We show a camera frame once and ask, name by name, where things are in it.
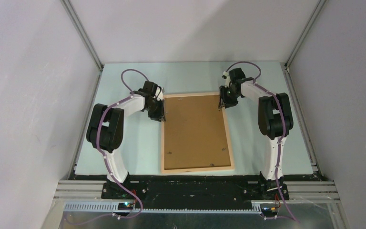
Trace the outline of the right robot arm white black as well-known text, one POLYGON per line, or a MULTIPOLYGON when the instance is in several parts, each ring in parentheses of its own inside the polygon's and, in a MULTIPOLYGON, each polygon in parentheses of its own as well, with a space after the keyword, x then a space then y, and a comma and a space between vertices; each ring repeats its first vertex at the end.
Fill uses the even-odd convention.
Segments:
POLYGON ((264 183, 258 186, 258 193, 263 199, 271 199, 277 194, 277 187, 283 185, 284 144, 294 125, 289 96, 267 90, 255 78, 246 77, 241 68, 223 72, 222 78, 225 83, 219 87, 218 109, 236 106, 240 97, 257 102, 258 127, 261 134, 267 137, 265 165, 260 172, 264 183))

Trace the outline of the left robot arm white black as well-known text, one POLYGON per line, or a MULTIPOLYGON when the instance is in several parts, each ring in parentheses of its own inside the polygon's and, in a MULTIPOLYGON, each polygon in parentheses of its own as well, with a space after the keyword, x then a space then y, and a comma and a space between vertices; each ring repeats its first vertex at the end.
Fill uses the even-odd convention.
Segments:
POLYGON ((164 89, 158 84, 145 81, 142 88, 112 104, 95 104, 91 113, 86 139, 97 149, 105 162, 107 177, 115 182, 113 192, 119 198, 127 198, 132 186, 125 182, 125 168, 120 146, 124 135, 124 120, 136 112, 147 111, 151 120, 165 121, 164 89))

